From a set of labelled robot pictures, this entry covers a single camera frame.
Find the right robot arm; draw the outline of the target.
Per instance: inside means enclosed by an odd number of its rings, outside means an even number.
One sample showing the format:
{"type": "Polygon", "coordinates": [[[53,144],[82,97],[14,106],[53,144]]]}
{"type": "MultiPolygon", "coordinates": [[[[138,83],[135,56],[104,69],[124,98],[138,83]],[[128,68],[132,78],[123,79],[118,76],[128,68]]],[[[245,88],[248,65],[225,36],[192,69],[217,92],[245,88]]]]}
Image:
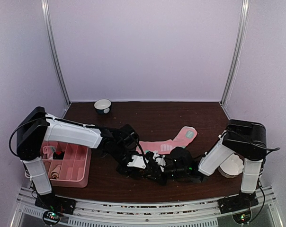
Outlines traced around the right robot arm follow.
{"type": "Polygon", "coordinates": [[[267,147],[267,133],[263,124],[231,119],[217,143],[205,154],[193,158],[185,148],[175,147],[168,158],[154,158],[150,164],[152,179],[160,185],[165,185],[169,179],[202,183],[229,157],[239,154],[244,158],[244,167],[241,193],[234,198],[234,205],[243,209],[252,202],[266,156],[279,149],[267,147]]]}

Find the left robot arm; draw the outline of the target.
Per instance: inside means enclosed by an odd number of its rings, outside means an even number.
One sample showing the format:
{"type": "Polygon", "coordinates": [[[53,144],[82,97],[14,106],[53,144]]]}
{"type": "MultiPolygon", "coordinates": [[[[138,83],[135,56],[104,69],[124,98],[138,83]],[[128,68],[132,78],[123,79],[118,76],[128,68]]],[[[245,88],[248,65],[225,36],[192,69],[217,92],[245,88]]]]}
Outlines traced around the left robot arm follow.
{"type": "Polygon", "coordinates": [[[24,165],[33,182],[37,200],[49,210],[60,205],[53,186],[85,187],[91,150],[100,149],[117,162],[122,175],[141,177],[147,165],[137,152],[139,136],[130,125],[101,127],[57,118],[36,107],[12,132],[12,154],[24,165]]]}

